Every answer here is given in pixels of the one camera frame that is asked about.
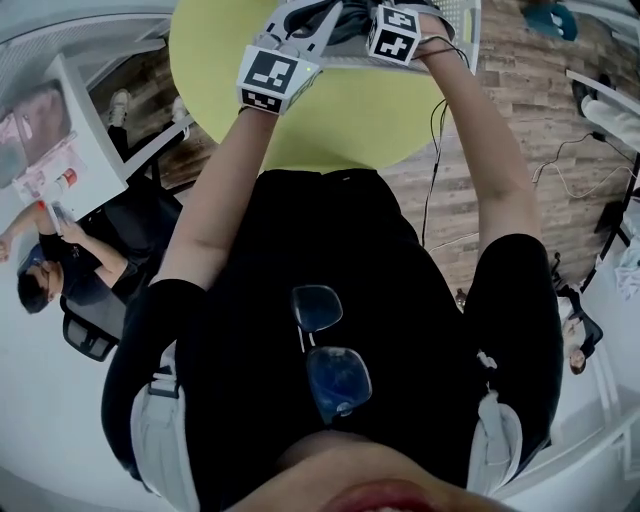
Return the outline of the person's black-clad torso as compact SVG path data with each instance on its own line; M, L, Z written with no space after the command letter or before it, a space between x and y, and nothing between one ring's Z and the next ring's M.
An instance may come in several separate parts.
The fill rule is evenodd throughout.
M135 396L176 349L194 484L220 512L276 473L284 452L325 425L309 387L292 293L334 290L342 318L322 346L357 351L371 398L336 430L393 448L432 475L467 481L478 406L489 389L517 414L528 462L549 437L563 341L544 246L491 242L458 308L385 181L373 170L262 174L213 286L150 285L131 303L109 368L102 424L118 461L139 474Z

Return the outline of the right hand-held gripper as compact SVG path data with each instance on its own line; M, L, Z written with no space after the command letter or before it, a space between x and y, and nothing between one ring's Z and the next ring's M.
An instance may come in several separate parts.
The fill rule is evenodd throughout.
M385 62L408 65L420 40L418 13L379 5L367 38L370 57Z

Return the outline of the black-framed eyeglasses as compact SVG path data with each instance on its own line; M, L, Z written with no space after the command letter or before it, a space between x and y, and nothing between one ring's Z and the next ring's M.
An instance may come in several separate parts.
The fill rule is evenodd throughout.
M304 285L291 291L301 351L311 394L325 425L350 415L372 395L368 368L361 355L351 349L320 346L314 335L327 330L343 317L336 292L325 285Z

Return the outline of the white plastic basket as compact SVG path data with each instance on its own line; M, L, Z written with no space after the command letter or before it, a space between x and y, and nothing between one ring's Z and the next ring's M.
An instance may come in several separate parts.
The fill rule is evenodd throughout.
M469 68L476 73L481 36L481 0L432 0L451 23L455 34L451 42L467 57ZM429 75L427 67L419 60L407 66L370 57L366 50L368 34L353 36L340 44L328 46L323 57L326 66L333 69L385 69Z

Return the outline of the person's right forearm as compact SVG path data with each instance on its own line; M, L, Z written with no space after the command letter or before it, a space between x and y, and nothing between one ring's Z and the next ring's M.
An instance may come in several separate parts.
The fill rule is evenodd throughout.
M429 35L419 59L443 93L457 129L478 202L480 249L511 234L539 239L533 184L507 122L445 37Z

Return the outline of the person's left forearm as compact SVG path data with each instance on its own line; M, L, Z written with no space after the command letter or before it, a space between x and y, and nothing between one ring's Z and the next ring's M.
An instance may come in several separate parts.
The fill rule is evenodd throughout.
M211 287L229 258L278 120L253 108L238 114L192 187L153 283Z

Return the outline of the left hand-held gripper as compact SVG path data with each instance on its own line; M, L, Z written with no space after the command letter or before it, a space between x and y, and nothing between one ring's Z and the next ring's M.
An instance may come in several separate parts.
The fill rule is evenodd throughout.
M285 114L321 73L321 50L341 15L341 0L291 0L248 45L237 78L243 108Z

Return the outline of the white desk with black frame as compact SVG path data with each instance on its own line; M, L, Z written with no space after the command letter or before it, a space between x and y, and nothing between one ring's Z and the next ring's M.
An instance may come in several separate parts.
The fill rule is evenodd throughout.
M623 199L607 205L599 220L605 243L581 291L608 302L640 299L640 153L635 155Z

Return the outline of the grey clothes bundle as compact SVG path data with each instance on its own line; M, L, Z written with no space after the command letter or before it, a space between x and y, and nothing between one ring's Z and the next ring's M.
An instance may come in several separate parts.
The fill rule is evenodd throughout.
M327 45L335 46L356 36L367 35L372 26L372 13L381 0L319 0L310 11L297 18L294 33L311 35L320 26L322 16L338 1L343 3L343 9Z

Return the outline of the pink bag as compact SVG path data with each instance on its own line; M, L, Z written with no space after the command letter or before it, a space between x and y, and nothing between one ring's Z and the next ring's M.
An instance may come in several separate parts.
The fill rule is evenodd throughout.
M61 83L40 84L0 120L0 182L12 181L69 135Z

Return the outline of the person's chin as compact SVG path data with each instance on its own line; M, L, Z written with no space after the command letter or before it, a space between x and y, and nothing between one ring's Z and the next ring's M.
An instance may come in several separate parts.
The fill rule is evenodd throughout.
M516 512L355 435L307 436L284 452L278 468L226 512Z

